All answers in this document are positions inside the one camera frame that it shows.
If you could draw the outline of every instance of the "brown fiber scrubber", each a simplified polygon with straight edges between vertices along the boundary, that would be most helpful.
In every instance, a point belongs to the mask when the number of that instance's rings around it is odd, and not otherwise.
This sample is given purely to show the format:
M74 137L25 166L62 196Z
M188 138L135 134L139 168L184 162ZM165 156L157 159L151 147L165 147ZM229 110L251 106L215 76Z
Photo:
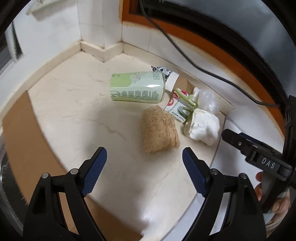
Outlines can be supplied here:
M155 153L180 146L174 116L164 112L158 105L143 111L141 130L144 150Z

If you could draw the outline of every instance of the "green can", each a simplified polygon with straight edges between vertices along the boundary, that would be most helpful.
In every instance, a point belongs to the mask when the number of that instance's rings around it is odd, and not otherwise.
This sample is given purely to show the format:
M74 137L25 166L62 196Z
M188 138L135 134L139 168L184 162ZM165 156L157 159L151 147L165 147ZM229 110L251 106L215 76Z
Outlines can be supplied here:
M165 93L165 76L161 72L113 74L110 83L112 100L159 103Z

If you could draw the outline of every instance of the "white tile wall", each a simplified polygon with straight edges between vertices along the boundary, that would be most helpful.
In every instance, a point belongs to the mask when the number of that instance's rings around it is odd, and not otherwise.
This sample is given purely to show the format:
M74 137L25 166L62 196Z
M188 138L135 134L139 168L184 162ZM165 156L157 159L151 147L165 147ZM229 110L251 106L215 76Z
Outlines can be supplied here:
M102 26L103 0L78 0L79 23Z
M41 66L80 40L77 1L60 1L26 15L28 3L14 19L23 56L0 76L0 111Z
M104 30L102 26L89 25L81 23L80 32L83 41L95 44L97 46L104 46Z
M258 96L242 80L212 56L181 39L176 37L173 37L173 39L197 65L238 84L259 100ZM235 107L235 111L230 114L230 118L243 127L247 134L249 133L255 138L266 142L279 151L282 150L282 137L275 127L274 122L265 113L265 111L268 111L266 107L256 105L229 84L197 70L175 49L160 31L151 30L141 25L124 23L122 40L155 54L200 79Z
M110 26L104 26L104 44L105 48L121 42L122 24L117 23Z
M121 42L119 0L78 0L81 38L102 48Z
M123 24L122 41L148 51L151 29L131 24Z

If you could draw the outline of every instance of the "marble floor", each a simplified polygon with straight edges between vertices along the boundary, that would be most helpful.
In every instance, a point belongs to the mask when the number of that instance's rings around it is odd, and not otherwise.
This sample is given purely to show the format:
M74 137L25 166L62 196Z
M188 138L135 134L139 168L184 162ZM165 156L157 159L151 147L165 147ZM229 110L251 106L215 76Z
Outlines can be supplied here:
M47 141L67 170L79 167L99 146L106 165L90 196L144 237L161 240L192 202L196 191L181 153L190 146L211 164L217 144L186 138L176 121L181 145L153 155L142 149L141 112L152 104L112 101L113 73L151 71L138 59L121 54L103 63L79 52L39 80L30 90L32 105ZM164 107L168 94L159 104ZM224 116L219 116L221 126Z

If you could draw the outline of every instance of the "plastic bag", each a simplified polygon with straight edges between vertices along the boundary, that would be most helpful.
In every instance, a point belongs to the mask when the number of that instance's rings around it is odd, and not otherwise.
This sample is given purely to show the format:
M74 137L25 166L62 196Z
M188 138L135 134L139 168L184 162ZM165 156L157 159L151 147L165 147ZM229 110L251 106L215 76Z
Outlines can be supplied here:
M200 90L198 92L198 108L212 114L215 114L219 110L216 97L210 90Z

